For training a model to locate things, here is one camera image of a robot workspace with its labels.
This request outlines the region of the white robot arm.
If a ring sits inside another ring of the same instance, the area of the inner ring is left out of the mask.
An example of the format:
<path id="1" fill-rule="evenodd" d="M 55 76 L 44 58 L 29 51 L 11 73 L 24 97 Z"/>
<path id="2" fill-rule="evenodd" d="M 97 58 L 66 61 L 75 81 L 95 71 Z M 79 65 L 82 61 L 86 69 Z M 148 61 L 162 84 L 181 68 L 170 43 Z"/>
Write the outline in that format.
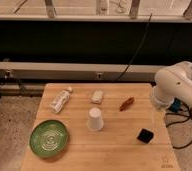
<path id="1" fill-rule="evenodd" d="M 183 61 L 158 70 L 151 90 L 151 104 L 157 109 L 169 108 L 174 99 L 192 108 L 192 63 Z"/>

